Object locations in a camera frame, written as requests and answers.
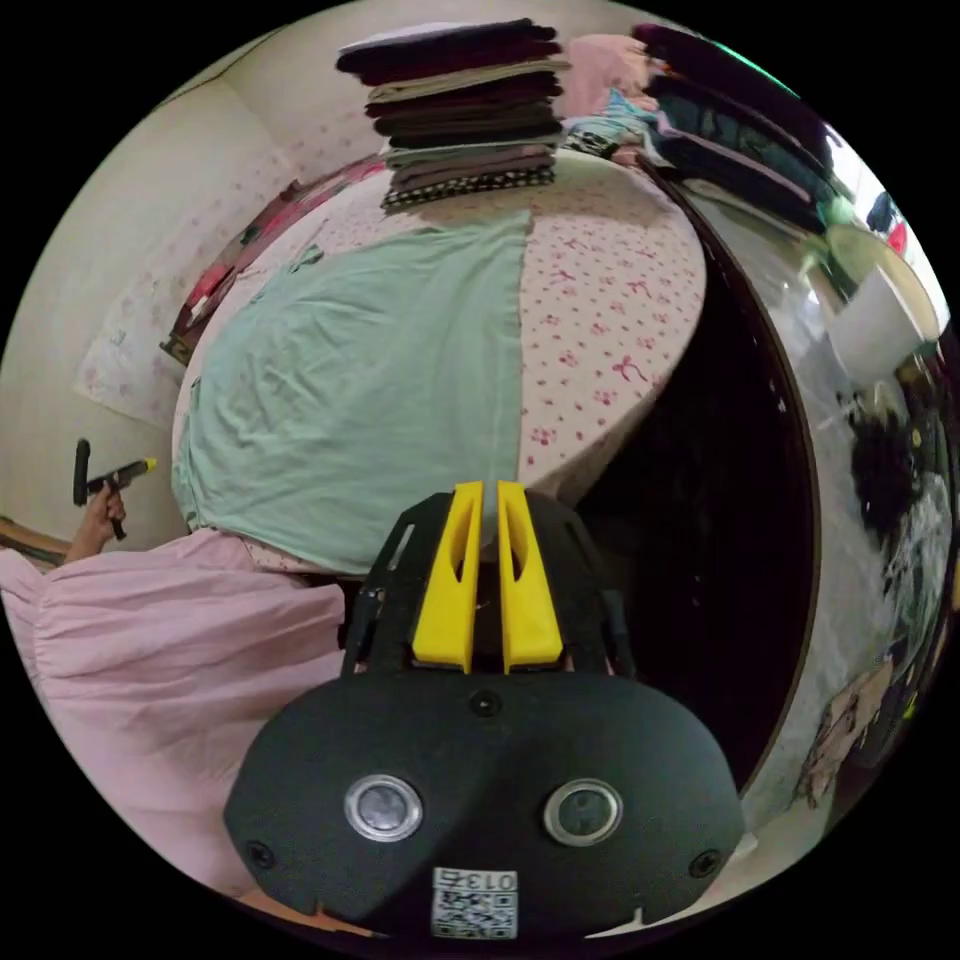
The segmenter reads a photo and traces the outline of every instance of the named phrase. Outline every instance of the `screw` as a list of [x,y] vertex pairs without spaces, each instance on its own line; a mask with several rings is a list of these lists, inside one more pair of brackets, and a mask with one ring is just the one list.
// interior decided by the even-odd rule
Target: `screw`
[[705,850],[690,864],[690,876],[695,880],[709,877],[720,865],[720,854],[716,850]]
[[269,870],[277,862],[273,851],[257,840],[247,844],[247,855],[261,870]]
[[478,717],[495,717],[503,704],[492,690],[478,690],[470,698],[470,709]]

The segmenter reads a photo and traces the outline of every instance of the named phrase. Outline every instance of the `pink dress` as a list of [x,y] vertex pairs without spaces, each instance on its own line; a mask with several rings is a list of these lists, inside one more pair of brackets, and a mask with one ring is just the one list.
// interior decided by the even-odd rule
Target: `pink dress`
[[194,880],[252,890],[223,807],[264,723],[339,674],[340,588],[258,572],[242,541],[201,530],[46,575],[0,551],[0,598],[38,697],[104,799]]

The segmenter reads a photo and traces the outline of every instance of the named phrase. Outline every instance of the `folded clothing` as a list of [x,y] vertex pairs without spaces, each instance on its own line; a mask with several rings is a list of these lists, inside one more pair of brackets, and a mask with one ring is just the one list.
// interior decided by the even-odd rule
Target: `folded clothing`
[[451,90],[463,90],[481,83],[489,83],[492,80],[519,77],[526,73],[542,73],[545,70],[558,73],[568,69],[569,66],[570,64],[566,60],[560,57],[552,57],[544,60],[525,60],[523,63],[507,63],[499,67],[457,70],[423,80],[401,80],[396,83],[382,84],[370,91],[369,100],[371,103],[396,103],[400,100],[415,100],[417,97],[447,93]]
[[677,130],[675,127],[670,125],[670,121],[667,119],[667,115],[665,113],[660,114],[657,122],[657,132],[667,139],[680,138],[691,143],[697,143],[705,150],[710,150],[719,156],[726,157],[733,163],[739,163],[745,169],[752,170],[754,173],[757,173],[762,177],[766,177],[768,180],[778,184],[785,190],[790,190],[802,202],[809,203],[811,200],[811,196],[806,190],[804,190],[802,187],[798,187],[786,177],[781,176],[776,170],[771,170],[762,163],[752,160],[750,157],[746,157],[742,153],[738,153],[736,150],[730,150],[728,147],[724,147],[722,144],[705,140],[703,137],[698,137],[692,133],[684,133],[682,130]]
[[[490,140],[490,134],[496,130],[480,130],[476,133],[451,133],[451,134],[427,134],[418,136],[391,137],[390,145],[392,147],[402,147],[407,150],[422,150],[429,147],[453,147],[466,145],[470,143],[484,143]],[[563,132],[558,120],[550,120],[545,123],[537,124],[531,127],[517,127],[514,130],[505,132],[502,137],[497,137],[499,143],[511,143],[514,141],[526,141],[533,137],[559,136]]]
[[475,163],[472,167],[459,170],[436,170],[420,173],[404,171],[402,175],[394,176],[390,183],[391,190],[417,190],[421,187],[432,187],[438,183],[446,183],[463,177],[482,177],[491,173],[511,173],[517,170],[534,170],[552,166],[553,156],[540,157],[509,157],[506,160],[493,160],[485,164]]
[[[677,73],[769,117],[824,167],[832,169],[823,120],[776,81],[725,53],[711,41],[680,30],[644,23],[634,27],[633,36],[647,45],[651,56],[667,61]],[[658,96],[655,87],[651,93]]]
[[788,223],[810,233],[822,235],[824,226],[816,206],[805,203],[792,190],[781,186],[737,160],[684,137],[664,137],[653,131],[651,137],[659,154],[688,177],[699,177],[729,190],[732,194],[768,210]]
[[[512,26],[516,23],[526,22],[510,20],[499,24],[499,26]],[[469,30],[473,27],[488,27],[488,21],[470,20],[468,22],[454,22],[450,20],[431,21],[429,23],[418,23],[412,27],[397,27],[396,30],[383,30],[380,33],[371,34],[363,40],[354,40],[353,43],[344,44],[337,50],[340,57],[347,54],[357,53],[358,51],[378,50],[380,48],[390,49],[398,44],[418,43],[422,40],[436,39],[450,33],[460,33],[463,30]]]
[[415,190],[391,190],[384,197],[385,209],[408,207],[432,200],[443,200],[470,193],[483,193],[489,190],[509,190],[515,187],[540,187],[553,183],[556,173],[552,164],[535,167],[531,170],[518,170],[506,173],[491,173],[475,177],[458,177],[443,183]]
[[543,60],[561,52],[559,43],[524,42],[505,46],[481,47],[446,57],[429,56],[418,58],[415,62],[398,64],[394,67],[378,63],[365,73],[358,75],[366,87],[378,87],[384,83],[396,83],[402,80],[424,80],[442,73],[455,70],[473,70],[481,67],[496,67],[504,63],[523,63],[525,60]]
[[818,193],[819,184],[829,185],[827,167],[776,123],[749,107],[687,77],[657,77],[652,89],[660,109],[678,129],[747,153],[810,193]]
[[540,150],[547,154],[555,150],[560,142],[560,137],[537,137],[531,140],[495,141],[493,143],[474,143],[464,144],[459,147],[429,147],[425,150],[407,150],[402,147],[394,147],[383,154],[383,160],[388,170],[406,170],[409,167],[416,167],[427,163],[458,163],[461,160],[467,161],[483,157],[489,154],[515,155],[522,152],[525,156],[531,154],[524,152],[529,150]]
[[475,173],[478,169],[486,171],[497,164],[497,169],[509,169],[509,164],[518,160],[538,159],[545,163],[553,156],[552,149],[543,144],[522,144],[518,147],[505,147],[502,150],[464,150],[457,151],[455,156],[441,160],[414,160],[414,162],[397,167],[393,175],[394,185],[405,183],[408,178],[420,177],[428,174],[442,173],[444,179],[451,177],[465,177]]
[[409,150],[406,147],[390,147],[381,154],[382,161],[389,170],[397,170],[414,163],[426,163],[447,159],[456,159],[469,156],[471,152],[485,153],[488,151],[515,150],[519,147],[543,146],[548,150],[556,148],[561,140],[559,134],[550,134],[546,137],[523,137],[517,140],[487,140],[483,143],[461,144],[459,146],[424,147],[418,150]]
[[501,80],[491,80],[489,83],[478,83],[464,90],[450,90],[446,93],[418,97],[413,101],[368,103],[366,114],[368,117],[377,118],[421,109],[476,107],[489,110],[501,104],[558,97],[561,93],[563,93],[563,87],[557,82],[557,75],[552,70],[541,70],[539,73],[527,73],[504,77]]
[[360,74],[381,67],[392,69],[428,57],[449,57],[470,53],[480,47],[495,48],[524,41],[548,42],[555,39],[552,27],[538,27],[529,18],[501,23],[448,24],[447,29],[409,31],[371,37],[366,44],[344,48],[337,59],[337,69],[343,73]]
[[486,111],[461,117],[436,117],[423,114],[418,118],[405,120],[380,119],[375,121],[374,129],[384,137],[445,137],[456,134],[489,133],[513,130],[529,130],[557,123],[550,104],[546,101],[518,105],[511,110],[498,113]]
[[389,136],[391,128],[404,124],[458,123],[464,120],[486,121],[493,117],[507,119],[542,109],[549,110],[550,116],[553,117],[553,108],[550,102],[542,97],[503,104],[496,111],[492,110],[489,104],[426,108],[420,106],[419,100],[407,100],[404,102],[404,106],[407,106],[408,109],[392,113],[388,117],[377,117],[373,123],[374,129],[382,132],[384,136]]
[[647,124],[656,122],[655,113],[634,106],[616,90],[610,90],[603,113],[578,117],[565,124],[567,140],[564,146],[594,152],[595,147],[603,145],[603,153],[597,154],[603,156],[608,150],[606,144],[622,146],[643,143],[647,136]]

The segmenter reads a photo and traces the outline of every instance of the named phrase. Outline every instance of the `pink fabric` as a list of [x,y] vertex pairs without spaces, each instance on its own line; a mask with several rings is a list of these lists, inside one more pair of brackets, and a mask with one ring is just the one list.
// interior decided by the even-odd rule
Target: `pink fabric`
[[188,876],[230,896],[253,889],[223,807],[264,723],[338,675],[339,587],[257,572],[239,539],[203,530],[45,576],[2,553],[0,596],[57,732],[104,799]]
[[560,101],[563,116],[603,113],[611,89],[646,109],[656,109],[656,101],[644,93],[650,75],[646,47],[639,40],[615,34],[577,37],[567,45],[567,59],[570,70],[563,78]]

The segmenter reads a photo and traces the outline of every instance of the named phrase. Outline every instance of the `label sticker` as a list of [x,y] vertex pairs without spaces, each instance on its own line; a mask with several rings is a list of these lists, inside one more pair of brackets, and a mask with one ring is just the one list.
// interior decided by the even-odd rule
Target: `label sticker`
[[435,937],[515,940],[516,870],[435,867],[430,927]]

